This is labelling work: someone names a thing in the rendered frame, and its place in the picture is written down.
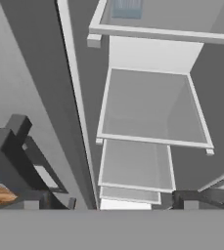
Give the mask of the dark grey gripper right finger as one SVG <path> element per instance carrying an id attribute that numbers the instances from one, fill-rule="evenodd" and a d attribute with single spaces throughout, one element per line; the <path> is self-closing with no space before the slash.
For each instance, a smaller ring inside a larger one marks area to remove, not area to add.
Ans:
<path id="1" fill-rule="evenodd" d="M 198 190 L 175 190 L 172 192 L 172 209 L 184 209 L 186 201 L 198 201 L 224 209 L 224 189 L 208 188 Z"/>

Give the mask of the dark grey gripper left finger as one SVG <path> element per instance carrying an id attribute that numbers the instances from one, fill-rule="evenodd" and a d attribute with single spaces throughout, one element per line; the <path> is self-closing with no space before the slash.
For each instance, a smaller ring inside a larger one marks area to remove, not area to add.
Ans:
<path id="1" fill-rule="evenodd" d="M 76 199 L 71 197 L 68 204 L 65 205 L 50 191 L 31 190 L 22 193 L 14 201 L 8 202 L 5 207 L 12 209 L 24 208 L 28 203 L 31 204 L 31 209 L 74 210 Z"/>

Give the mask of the white-framed glass fridge shelf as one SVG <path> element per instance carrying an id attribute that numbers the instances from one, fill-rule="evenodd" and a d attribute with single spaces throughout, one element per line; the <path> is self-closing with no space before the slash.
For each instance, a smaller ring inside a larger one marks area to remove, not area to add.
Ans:
<path id="1" fill-rule="evenodd" d="M 97 139 L 203 148 L 214 153 L 188 73 L 111 67 Z"/>
<path id="2" fill-rule="evenodd" d="M 98 184 L 171 193 L 176 184 L 170 146 L 105 140 Z"/>
<path id="3" fill-rule="evenodd" d="M 139 19 L 112 17 L 112 0 L 99 0 L 92 34 L 224 45 L 224 0 L 143 0 Z"/>
<path id="4" fill-rule="evenodd" d="M 100 197 L 156 205 L 161 203 L 161 195 L 157 191 L 129 189 L 123 187 L 100 187 Z"/>

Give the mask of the grey fridge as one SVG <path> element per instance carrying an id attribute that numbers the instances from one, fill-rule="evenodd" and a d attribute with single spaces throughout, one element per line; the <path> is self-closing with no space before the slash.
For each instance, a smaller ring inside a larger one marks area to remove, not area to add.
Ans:
<path id="1" fill-rule="evenodd" d="M 170 146 L 175 184 L 176 189 L 184 189 L 211 182 L 224 172 L 224 45 L 92 34 L 89 24 L 98 2 L 68 0 L 99 197 L 103 146 L 108 139 L 99 141 L 97 129 L 111 67 L 191 75 L 214 153 L 209 155 L 203 148 Z"/>

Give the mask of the grey fridge door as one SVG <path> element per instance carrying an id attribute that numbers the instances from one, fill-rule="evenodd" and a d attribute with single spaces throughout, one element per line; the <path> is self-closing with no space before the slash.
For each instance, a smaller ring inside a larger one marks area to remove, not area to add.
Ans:
<path id="1" fill-rule="evenodd" d="M 57 0 L 0 0 L 40 99 L 56 134 L 48 141 L 52 161 L 78 209 L 95 209 L 89 162 Z"/>

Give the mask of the pale blue milk carton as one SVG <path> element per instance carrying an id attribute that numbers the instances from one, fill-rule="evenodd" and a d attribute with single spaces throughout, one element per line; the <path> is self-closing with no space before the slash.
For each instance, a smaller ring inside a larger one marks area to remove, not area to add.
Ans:
<path id="1" fill-rule="evenodd" d="M 139 19 L 142 16 L 143 0 L 112 0 L 112 17 Z"/>

